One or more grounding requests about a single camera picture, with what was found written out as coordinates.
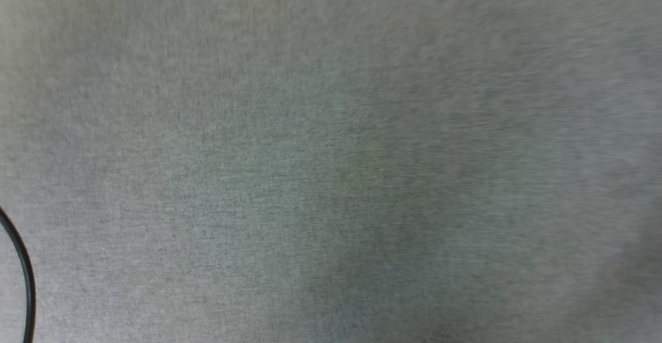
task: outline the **black cable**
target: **black cable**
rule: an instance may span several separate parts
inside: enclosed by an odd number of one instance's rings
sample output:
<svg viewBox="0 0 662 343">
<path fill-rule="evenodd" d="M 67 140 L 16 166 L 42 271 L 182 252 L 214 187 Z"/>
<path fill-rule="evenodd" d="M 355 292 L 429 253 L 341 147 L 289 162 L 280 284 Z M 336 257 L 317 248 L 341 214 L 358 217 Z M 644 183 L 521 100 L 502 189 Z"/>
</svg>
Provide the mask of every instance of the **black cable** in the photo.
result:
<svg viewBox="0 0 662 343">
<path fill-rule="evenodd" d="M 11 241 L 14 243 L 16 252 L 19 254 L 21 260 L 21 267 L 23 267 L 23 275 L 25 276 L 25 334 L 23 335 L 23 343 L 32 343 L 33 336 L 35 335 L 35 314 L 36 314 L 36 299 L 35 299 L 35 273 L 33 273 L 33 265 L 30 263 L 28 250 L 25 249 L 25 244 L 19 235 L 19 232 L 14 227 L 14 224 L 9 220 L 7 214 L 0 207 L 0 222 L 9 234 Z"/>
</svg>

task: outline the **curved black cord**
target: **curved black cord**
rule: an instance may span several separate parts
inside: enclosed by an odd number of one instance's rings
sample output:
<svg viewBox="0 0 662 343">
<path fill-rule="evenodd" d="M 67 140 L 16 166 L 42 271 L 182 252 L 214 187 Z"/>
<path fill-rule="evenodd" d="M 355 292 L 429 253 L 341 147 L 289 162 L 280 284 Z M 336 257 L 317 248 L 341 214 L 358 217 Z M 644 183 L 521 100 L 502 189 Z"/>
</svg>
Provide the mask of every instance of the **curved black cord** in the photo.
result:
<svg viewBox="0 0 662 343">
<path fill-rule="evenodd" d="M 9 220 L 7 214 L 0 207 L 0 222 L 9 234 L 11 241 L 14 243 L 16 252 L 19 254 L 21 260 L 21 267 L 23 267 L 23 275 L 25 276 L 25 334 L 23 335 L 23 343 L 32 343 L 33 336 L 35 335 L 35 314 L 36 314 L 36 299 L 35 299 L 35 273 L 33 273 L 33 265 L 30 263 L 28 250 L 25 249 L 25 244 L 19 235 L 19 232 L 14 227 L 14 224 Z"/>
</svg>

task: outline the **wire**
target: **wire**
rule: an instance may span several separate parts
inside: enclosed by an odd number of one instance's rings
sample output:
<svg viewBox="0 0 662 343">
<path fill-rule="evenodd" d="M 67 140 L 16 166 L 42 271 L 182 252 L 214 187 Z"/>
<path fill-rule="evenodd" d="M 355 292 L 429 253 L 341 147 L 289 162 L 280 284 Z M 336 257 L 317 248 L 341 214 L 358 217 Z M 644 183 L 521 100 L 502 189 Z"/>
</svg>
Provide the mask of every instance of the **wire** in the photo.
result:
<svg viewBox="0 0 662 343">
<path fill-rule="evenodd" d="M 33 265 L 30 263 L 28 250 L 25 249 L 25 244 L 19 235 L 19 232 L 14 227 L 14 224 L 9 220 L 5 211 L 0 207 L 0 222 L 9 234 L 11 241 L 14 243 L 16 252 L 19 254 L 21 260 L 21 267 L 23 267 L 23 275 L 25 276 L 25 334 L 23 335 L 23 343 L 32 343 L 33 336 L 35 335 L 35 314 L 36 314 L 36 299 L 35 299 L 35 273 L 33 273 Z"/>
</svg>

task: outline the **textured fabric surface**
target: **textured fabric surface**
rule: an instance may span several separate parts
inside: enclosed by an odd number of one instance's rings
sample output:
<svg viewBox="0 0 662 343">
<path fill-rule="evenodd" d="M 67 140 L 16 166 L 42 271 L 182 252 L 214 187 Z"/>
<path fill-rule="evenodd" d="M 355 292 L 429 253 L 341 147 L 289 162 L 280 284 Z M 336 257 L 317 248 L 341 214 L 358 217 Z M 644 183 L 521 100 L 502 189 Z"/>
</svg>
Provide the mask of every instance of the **textured fabric surface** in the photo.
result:
<svg viewBox="0 0 662 343">
<path fill-rule="evenodd" d="M 662 340 L 662 0 L 0 0 L 35 341 Z M 0 341 L 23 276 L 0 235 Z"/>
</svg>

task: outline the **gray fabric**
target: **gray fabric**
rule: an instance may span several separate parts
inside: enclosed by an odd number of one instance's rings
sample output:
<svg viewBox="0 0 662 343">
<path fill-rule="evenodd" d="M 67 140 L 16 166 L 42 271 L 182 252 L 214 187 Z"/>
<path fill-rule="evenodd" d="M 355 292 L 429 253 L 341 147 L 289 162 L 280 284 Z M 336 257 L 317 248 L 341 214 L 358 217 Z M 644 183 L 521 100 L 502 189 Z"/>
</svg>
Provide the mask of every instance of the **gray fabric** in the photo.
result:
<svg viewBox="0 0 662 343">
<path fill-rule="evenodd" d="M 35 341 L 662 340 L 661 12 L 0 0 Z"/>
</svg>

